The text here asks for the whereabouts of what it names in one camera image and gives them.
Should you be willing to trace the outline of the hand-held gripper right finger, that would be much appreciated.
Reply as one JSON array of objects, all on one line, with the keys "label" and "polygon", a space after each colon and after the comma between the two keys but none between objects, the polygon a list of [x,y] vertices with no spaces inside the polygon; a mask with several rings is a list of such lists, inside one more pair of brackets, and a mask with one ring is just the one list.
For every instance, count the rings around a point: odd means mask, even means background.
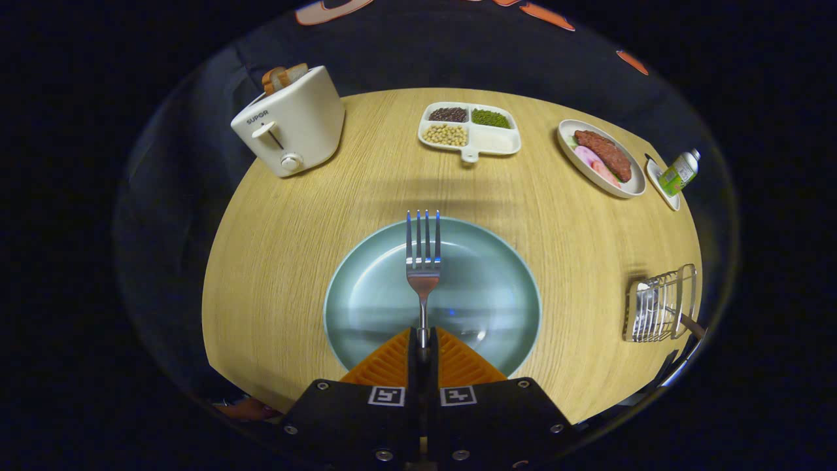
[{"label": "hand-held gripper right finger", "polygon": [[579,432],[535,379],[487,377],[487,362],[433,328],[427,354],[428,458],[439,467],[550,467]]}]

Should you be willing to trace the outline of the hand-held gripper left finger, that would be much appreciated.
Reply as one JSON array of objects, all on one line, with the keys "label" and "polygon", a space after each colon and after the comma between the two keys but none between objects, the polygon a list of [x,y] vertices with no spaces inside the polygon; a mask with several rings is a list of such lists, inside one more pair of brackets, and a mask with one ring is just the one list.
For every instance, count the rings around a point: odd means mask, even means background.
[{"label": "hand-held gripper left finger", "polygon": [[346,381],[315,379],[281,418],[280,449],[297,467],[404,467],[419,456],[417,334],[409,328]]}]

